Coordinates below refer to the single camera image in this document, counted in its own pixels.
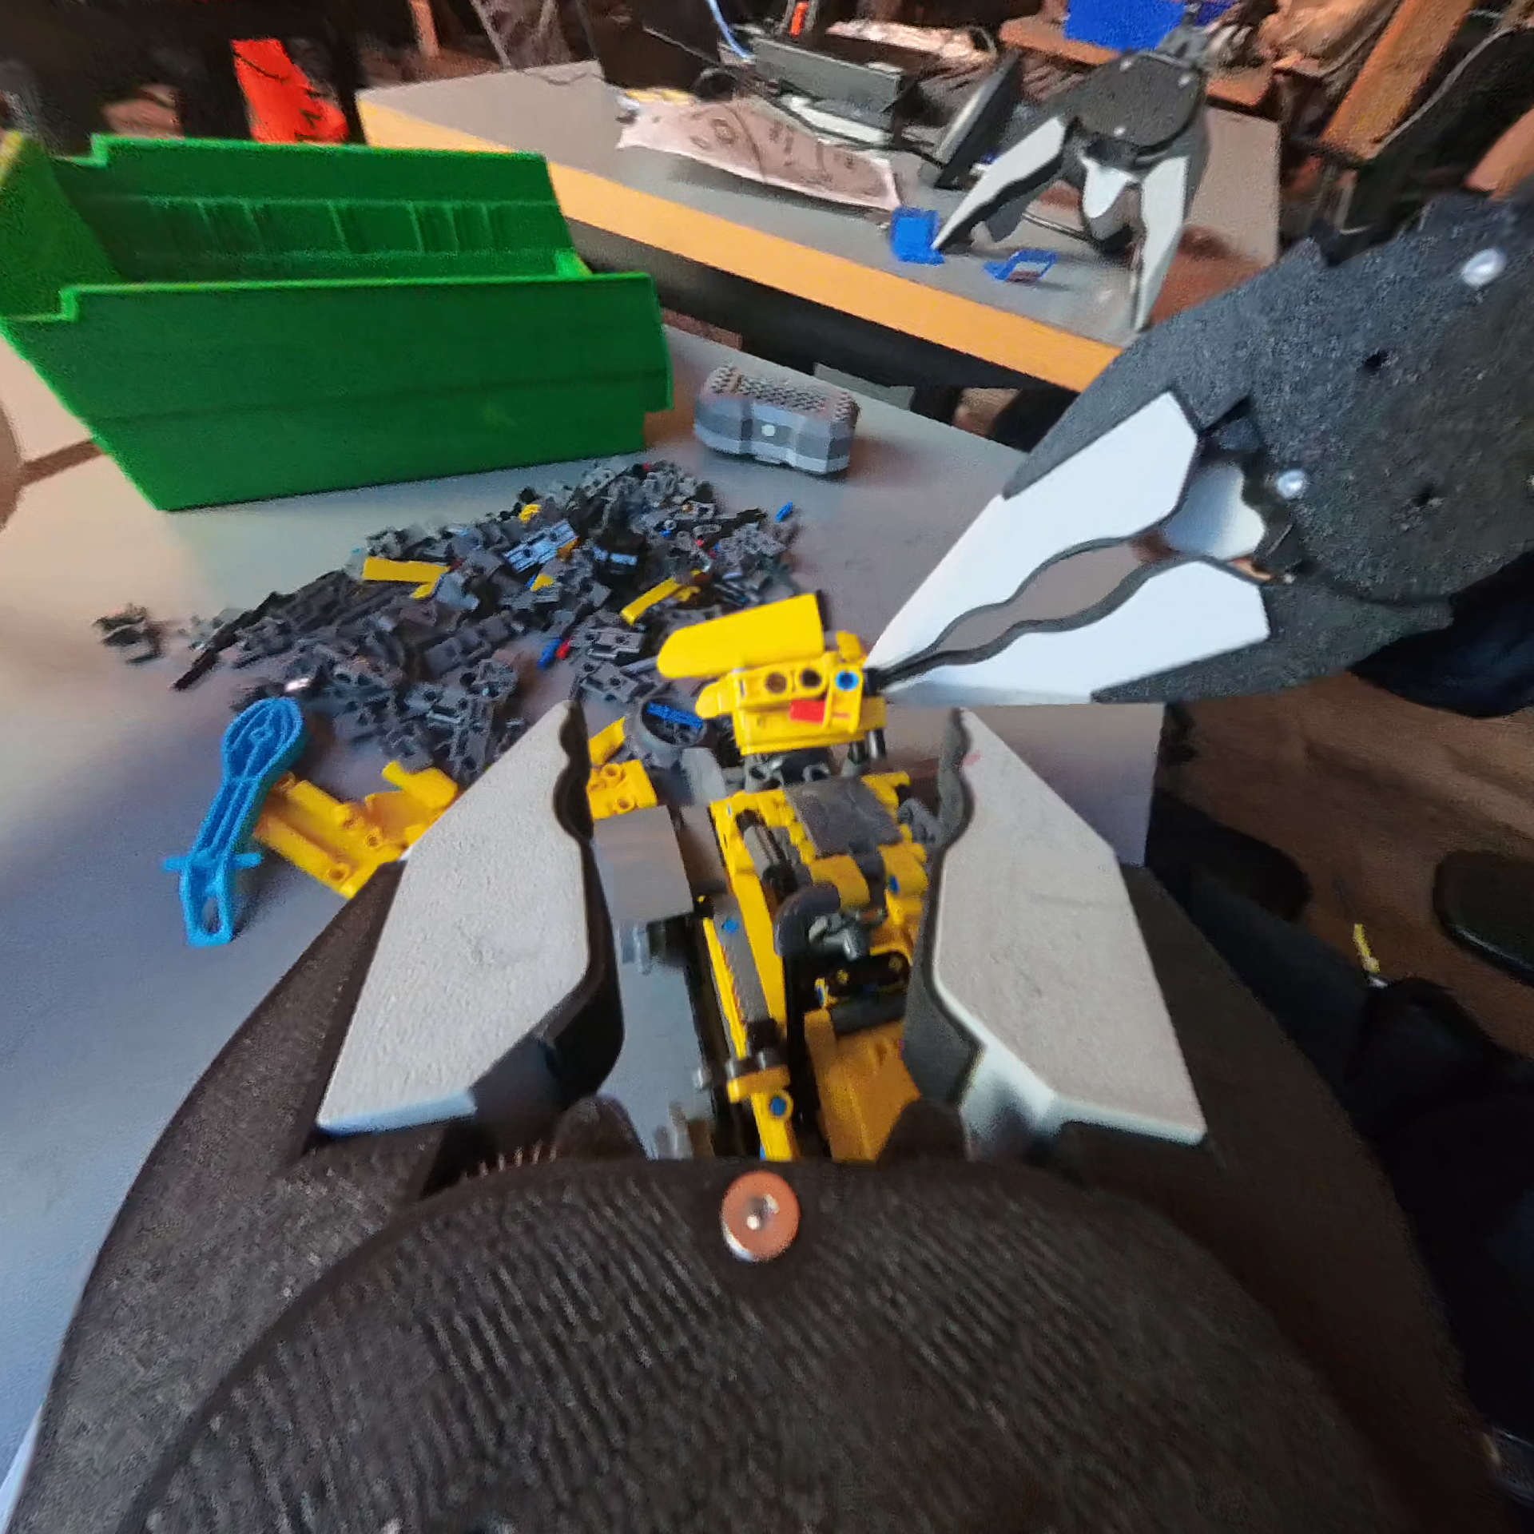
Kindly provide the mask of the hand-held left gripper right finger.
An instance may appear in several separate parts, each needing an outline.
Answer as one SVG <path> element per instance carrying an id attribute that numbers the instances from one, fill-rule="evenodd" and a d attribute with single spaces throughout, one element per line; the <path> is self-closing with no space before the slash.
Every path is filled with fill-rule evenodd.
<path id="1" fill-rule="evenodd" d="M 1205 1119 L 1110 846 L 975 713 L 948 717 L 901 1053 L 971 1158 L 1072 1125 L 1197 1146 Z"/>

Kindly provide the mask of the yellow toy brick assembly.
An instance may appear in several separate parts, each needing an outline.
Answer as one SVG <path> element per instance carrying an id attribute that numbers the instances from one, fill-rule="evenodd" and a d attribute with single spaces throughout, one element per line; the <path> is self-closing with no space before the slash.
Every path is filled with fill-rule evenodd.
<path id="1" fill-rule="evenodd" d="M 828 632 L 818 595 L 677 630 L 658 651 L 663 680 L 702 680 L 696 715 L 727 720 L 741 757 L 857 746 L 886 728 L 857 635 Z"/>

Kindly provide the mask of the yellow black toy brick vehicle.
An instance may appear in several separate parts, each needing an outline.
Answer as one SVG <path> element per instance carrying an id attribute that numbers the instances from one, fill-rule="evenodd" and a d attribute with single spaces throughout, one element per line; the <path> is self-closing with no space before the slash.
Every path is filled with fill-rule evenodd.
<path id="1" fill-rule="evenodd" d="M 706 751 L 685 800 L 590 742 L 588 809 L 619 960 L 603 1094 L 667 1162 L 872 1163 L 917 1088 L 903 1020 L 936 831 L 905 775 L 733 790 Z"/>

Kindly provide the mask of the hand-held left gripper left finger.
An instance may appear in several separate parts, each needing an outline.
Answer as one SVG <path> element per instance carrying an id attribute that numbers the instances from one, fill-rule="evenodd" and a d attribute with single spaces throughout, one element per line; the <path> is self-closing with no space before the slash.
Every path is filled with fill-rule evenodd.
<path id="1" fill-rule="evenodd" d="M 619 989 L 586 784 L 586 720 L 565 701 L 414 846 L 319 1131 L 538 1138 L 605 1082 Z"/>

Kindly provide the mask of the yellow toy frame piece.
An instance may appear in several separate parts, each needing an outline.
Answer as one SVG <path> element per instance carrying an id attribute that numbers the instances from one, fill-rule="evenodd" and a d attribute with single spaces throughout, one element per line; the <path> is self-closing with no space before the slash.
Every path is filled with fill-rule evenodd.
<path id="1" fill-rule="evenodd" d="M 400 862 L 456 804 L 460 790 L 439 769 L 381 773 L 385 792 L 340 802 L 313 782 L 280 777 L 259 811 L 255 842 L 331 893 L 350 900 L 383 866 Z"/>

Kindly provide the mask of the grey toy brick block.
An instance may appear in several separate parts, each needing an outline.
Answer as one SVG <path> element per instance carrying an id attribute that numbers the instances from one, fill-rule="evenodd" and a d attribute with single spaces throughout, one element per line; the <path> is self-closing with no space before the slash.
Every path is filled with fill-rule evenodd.
<path id="1" fill-rule="evenodd" d="M 816 479 L 849 469 L 859 425 L 851 394 L 716 368 L 694 401 L 694 438 L 720 455 Z"/>

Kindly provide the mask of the orange red bag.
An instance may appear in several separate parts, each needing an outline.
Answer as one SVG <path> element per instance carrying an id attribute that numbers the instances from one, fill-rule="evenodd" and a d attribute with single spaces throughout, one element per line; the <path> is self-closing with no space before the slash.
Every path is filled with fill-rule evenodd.
<path id="1" fill-rule="evenodd" d="M 282 42 L 232 42 L 232 59 L 257 144 L 348 142 L 340 107 L 296 65 Z"/>

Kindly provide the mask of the black toy wheel rim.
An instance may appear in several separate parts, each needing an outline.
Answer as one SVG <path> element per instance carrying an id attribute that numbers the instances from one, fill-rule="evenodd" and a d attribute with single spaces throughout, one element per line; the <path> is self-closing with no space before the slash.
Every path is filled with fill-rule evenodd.
<path id="1" fill-rule="evenodd" d="M 689 753 L 716 759 L 710 722 L 660 699 L 634 701 L 625 713 L 625 744 L 646 769 L 679 769 Z"/>

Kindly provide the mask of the spare hand-held gripper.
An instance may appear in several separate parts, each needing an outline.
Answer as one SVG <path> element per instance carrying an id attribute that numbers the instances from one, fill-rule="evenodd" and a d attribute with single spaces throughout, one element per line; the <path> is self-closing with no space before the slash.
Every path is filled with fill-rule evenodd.
<path id="1" fill-rule="evenodd" d="M 1157 49 L 1103 65 L 1058 94 L 981 171 L 934 233 L 936 252 L 977 225 L 1019 219 L 1056 183 L 1079 194 L 1085 239 L 1099 252 L 1134 248 L 1132 330 L 1143 332 L 1176 258 L 1207 161 L 1209 38 L 1178 26 Z"/>

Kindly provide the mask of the black bag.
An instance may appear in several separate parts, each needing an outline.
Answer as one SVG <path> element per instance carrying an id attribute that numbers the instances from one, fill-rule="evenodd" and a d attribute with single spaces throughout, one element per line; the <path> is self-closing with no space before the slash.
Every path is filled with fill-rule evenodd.
<path id="1" fill-rule="evenodd" d="M 1530 1444 L 1530 1061 L 1433 984 L 1371 984 L 1298 926 L 1310 898 L 1298 866 L 1164 792 L 1153 794 L 1145 862 L 1371 1148 L 1474 1407 Z"/>

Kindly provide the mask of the blue storage bin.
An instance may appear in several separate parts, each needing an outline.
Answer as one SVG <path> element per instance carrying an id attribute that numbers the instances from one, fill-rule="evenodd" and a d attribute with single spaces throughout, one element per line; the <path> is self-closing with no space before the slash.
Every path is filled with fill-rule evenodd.
<path id="1" fill-rule="evenodd" d="M 1157 49 L 1174 32 L 1184 3 L 1068 3 L 1062 34 L 1066 42 L 1114 53 Z"/>

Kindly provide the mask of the wooden edged grey table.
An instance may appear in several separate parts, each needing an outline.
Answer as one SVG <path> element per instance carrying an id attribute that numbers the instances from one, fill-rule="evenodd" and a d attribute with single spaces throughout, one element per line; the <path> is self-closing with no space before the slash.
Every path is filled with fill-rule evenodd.
<path id="1" fill-rule="evenodd" d="M 901 266 L 886 218 L 621 150 L 619 94 L 590 67 L 364 92 L 375 148 L 528 152 L 545 160 L 574 247 L 596 272 L 644 272 L 662 307 L 737 334 L 750 355 L 878 386 L 1083 392 L 1132 345 L 1130 268 L 1070 237 L 1077 202 L 1050 190 L 1004 243 Z M 1054 250 L 1041 285 L 983 264 Z"/>

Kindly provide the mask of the pile of black toy bricks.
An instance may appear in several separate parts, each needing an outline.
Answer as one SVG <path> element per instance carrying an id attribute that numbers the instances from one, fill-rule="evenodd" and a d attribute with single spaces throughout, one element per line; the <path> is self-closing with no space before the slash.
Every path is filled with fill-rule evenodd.
<path id="1" fill-rule="evenodd" d="M 249 672 L 234 709 L 288 695 L 346 744 L 470 786 L 526 732 L 536 680 L 685 719 L 660 651 L 797 593 L 793 502 L 731 508 L 663 459 L 600 463 L 458 525 L 373 535 L 352 560 L 180 633 L 174 695 Z"/>

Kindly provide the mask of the printed paper sheet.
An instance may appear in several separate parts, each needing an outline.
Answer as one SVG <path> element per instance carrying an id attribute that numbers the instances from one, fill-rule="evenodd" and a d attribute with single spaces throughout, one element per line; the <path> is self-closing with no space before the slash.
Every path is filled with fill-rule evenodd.
<path id="1" fill-rule="evenodd" d="M 886 160 L 820 138 L 758 100 L 640 103 L 621 127 L 617 146 L 692 161 L 816 202 L 882 214 L 901 206 Z"/>

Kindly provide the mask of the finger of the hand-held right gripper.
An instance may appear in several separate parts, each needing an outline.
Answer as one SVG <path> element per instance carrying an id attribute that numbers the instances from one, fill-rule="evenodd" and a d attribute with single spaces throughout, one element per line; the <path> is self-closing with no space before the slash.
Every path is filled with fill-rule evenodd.
<path id="1" fill-rule="evenodd" d="M 915 707 L 1085 705 L 1137 684 L 1265 643 L 1269 612 L 1257 583 L 1207 562 L 1155 566 L 1097 618 L 1060 628 L 1025 624 L 1002 643 L 880 672 L 880 693 Z"/>
<path id="2" fill-rule="evenodd" d="M 998 494 L 876 639 L 870 670 L 913 672 L 932 659 L 1002 643 L 1025 624 L 1087 622 L 1122 602 L 1130 581 L 1155 566 L 1222 566 L 1263 595 L 1242 568 L 1263 541 L 1263 519 L 1248 504 L 1244 483 L 1236 463 L 1207 455 L 1174 396 L 1155 397 L 1029 486 Z M 1002 616 L 1046 572 L 1149 535 L 1166 558 L 1139 566 L 1099 604 L 1068 620 L 1010 626 L 986 643 L 959 639 L 981 616 Z"/>

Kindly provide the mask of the green plastic bin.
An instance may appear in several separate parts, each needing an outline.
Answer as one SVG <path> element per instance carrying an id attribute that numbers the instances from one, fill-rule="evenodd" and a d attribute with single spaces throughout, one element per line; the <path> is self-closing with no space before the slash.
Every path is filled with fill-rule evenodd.
<path id="1" fill-rule="evenodd" d="M 520 152 L 4 134 L 13 351 L 157 510 L 638 452 L 650 278 Z"/>

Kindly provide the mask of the teal brick separator tool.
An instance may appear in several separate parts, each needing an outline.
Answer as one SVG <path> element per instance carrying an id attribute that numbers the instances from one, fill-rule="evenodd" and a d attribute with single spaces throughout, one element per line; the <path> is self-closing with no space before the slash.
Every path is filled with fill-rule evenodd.
<path id="1" fill-rule="evenodd" d="M 261 862 L 257 819 L 306 742 L 302 709 L 290 697 L 255 701 L 224 730 L 220 780 L 201 825 L 190 848 L 162 864 L 162 871 L 178 881 L 182 931 L 190 947 L 234 941 L 240 875 Z"/>

